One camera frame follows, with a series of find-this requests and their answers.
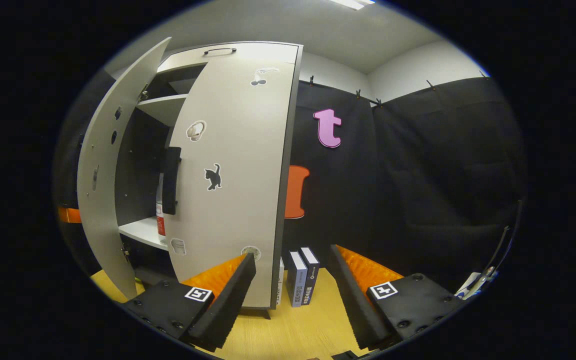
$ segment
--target orange object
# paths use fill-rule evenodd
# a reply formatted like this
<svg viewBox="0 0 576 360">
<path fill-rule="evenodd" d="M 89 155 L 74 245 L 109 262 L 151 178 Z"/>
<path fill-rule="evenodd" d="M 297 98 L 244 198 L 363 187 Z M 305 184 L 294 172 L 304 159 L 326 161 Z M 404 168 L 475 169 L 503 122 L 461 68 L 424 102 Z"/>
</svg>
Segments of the orange object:
<svg viewBox="0 0 576 360">
<path fill-rule="evenodd" d="M 377 262 L 370 260 L 366 256 L 361 256 L 339 245 L 336 245 L 336 248 L 339 250 L 339 253 L 341 253 L 345 263 L 348 265 L 348 268 L 350 268 L 354 280 L 370 304 L 372 304 L 372 302 L 366 294 L 368 288 L 403 278 L 402 275 L 384 265 L 377 264 Z"/>
<path fill-rule="evenodd" d="M 299 219 L 304 217 L 302 209 L 302 191 L 304 189 L 304 179 L 311 172 L 302 166 L 291 165 L 288 170 L 288 190 L 286 191 L 286 219 Z"/>
<path fill-rule="evenodd" d="M 189 287 L 196 287 L 206 290 L 212 290 L 214 294 L 214 300 L 217 300 L 219 294 L 224 291 L 226 284 L 231 280 L 233 274 L 240 266 L 244 258 L 248 255 L 244 253 L 241 256 L 237 256 L 234 259 L 227 260 L 221 265 L 217 265 L 214 268 L 208 269 L 198 275 L 188 278 L 188 280 L 182 281 L 184 285 Z"/>
<path fill-rule="evenodd" d="M 79 209 L 71 209 L 68 207 L 58 207 L 59 220 L 62 223 L 81 224 L 82 216 Z"/>
</svg>

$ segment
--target yellow floor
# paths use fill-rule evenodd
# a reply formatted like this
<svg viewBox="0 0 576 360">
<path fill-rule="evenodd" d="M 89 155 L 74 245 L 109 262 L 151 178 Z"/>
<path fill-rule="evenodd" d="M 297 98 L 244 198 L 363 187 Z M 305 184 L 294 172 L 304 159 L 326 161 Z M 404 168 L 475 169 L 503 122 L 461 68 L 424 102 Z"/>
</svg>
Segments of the yellow floor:
<svg viewBox="0 0 576 360">
<path fill-rule="evenodd" d="M 106 274 L 100 273 L 93 275 L 94 282 L 113 300 L 128 301 Z M 108 283 L 113 291 L 106 291 Z M 357 346 L 337 283 L 326 269 L 318 273 L 310 305 L 291 307 L 285 287 L 286 271 L 283 284 L 281 305 L 269 310 L 270 320 L 240 314 L 223 348 L 206 353 L 226 360 L 325 360 L 349 350 L 357 356 L 368 353 L 368 349 Z M 137 284 L 137 292 L 143 291 L 144 287 Z"/>
</svg>

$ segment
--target white wall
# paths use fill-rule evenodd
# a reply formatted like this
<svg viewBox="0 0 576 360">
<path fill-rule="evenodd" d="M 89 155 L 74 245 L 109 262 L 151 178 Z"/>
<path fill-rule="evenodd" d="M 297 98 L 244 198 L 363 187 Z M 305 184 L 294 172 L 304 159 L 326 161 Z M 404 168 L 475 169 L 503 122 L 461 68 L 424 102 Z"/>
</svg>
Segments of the white wall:
<svg viewBox="0 0 576 360">
<path fill-rule="evenodd" d="M 368 74 L 370 88 L 381 102 L 455 80 L 488 74 L 477 63 L 448 41 L 437 41 L 413 48 L 382 64 Z"/>
<path fill-rule="evenodd" d="M 327 57 L 303 52 L 301 57 L 301 72 L 299 80 L 310 82 L 311 76 L 315 76 L 315 84 L 326 85 L 354 94 L 361 89 L 361 96 L 375 100 L 368 76 L 345 64 L 332 61 Z"/>
</svg>

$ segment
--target cabinet door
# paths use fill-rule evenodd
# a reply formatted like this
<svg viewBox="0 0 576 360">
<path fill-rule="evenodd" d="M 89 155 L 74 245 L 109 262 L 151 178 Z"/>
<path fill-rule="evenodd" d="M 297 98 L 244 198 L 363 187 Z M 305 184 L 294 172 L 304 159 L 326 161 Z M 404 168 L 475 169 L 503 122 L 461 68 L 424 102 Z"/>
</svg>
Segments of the cabinet door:
<svg viewBox="0 0 576 360">
<path fill-rule="evenodd" d="M 142 55 L 110 87 L 90 120 L 77 167 L 77 200 L 87 241 L 103 271 L 128 299 L 137 296 L 137 289 L 117 226 L 117 157 L 138 97 L 153 79 L 170 39 Z"/>
<path fill-rule="evenodd" d="M 296 57 L 298 47 L 287 46 Z M 176 276 L 187 280 L 254 249 L 256 276 L 243 303 L 251 308 L 269 308 L 276 300 L 272 272 L 276 231 L 282 231 L 278 211 L 283 217 L 285 208 L 278 200 L 281 178 L 288 176 L 282 159 L 294 72 L 294 63 L 272 58 L 211 59 L 170 141 L 182 158 L 176 212 L 164 215 Z M 189 137 L 198 122 L 201 136 Z"/>
</svg>

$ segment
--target orange foam pad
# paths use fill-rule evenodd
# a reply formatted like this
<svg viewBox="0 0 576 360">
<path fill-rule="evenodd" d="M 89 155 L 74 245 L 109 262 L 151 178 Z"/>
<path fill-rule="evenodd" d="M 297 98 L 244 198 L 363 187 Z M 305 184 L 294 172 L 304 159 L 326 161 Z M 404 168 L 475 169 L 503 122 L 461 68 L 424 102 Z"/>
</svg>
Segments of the orange foam pad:
<svg viewBox="0 0 576 360">
<path fill-rule="evenodd" d="M 368 288 L 403 278 L 402 275 L 392 271 L 384 265 L 370 260 L 366 256 L 359 255 L 358 253 L 339 245 L 336 245 L 336 248 L 339 250 L 339 253 L 341 253 L 345 263 L 348 265 L 348 268 L 350 268 L 354 280 L 357 282 L 361 292 L 366 296 L 366 299 L 368 299 L 370 304 L 372 304 L 372 302 L 366 294 Z"/>
<path fill-rule="evenodd" d="M 62 223 L 71 223 L 71 224 L 82 223 L 82 216 L 80 215 L 79 209 L 59 207 L 57 209 L 57 212 L 59 213 L 59 220 Z"/>
<path fill-rule="evenodd" d="M 183 285 L 188 285 L 189 287 L 212 290 L 212 293 L 214 294 L 214 303 L 214 301 L 219 297 L 219 294 L 224 291 L 226 284 L 231 280 L 233 274 L 235 274 L 235 271 L 240 266 L 246 255 L 247 253 L 244 253 L 234 259 L 227 260 L 223 264 L 192 276 L 181 283 Z"/>
</svg>

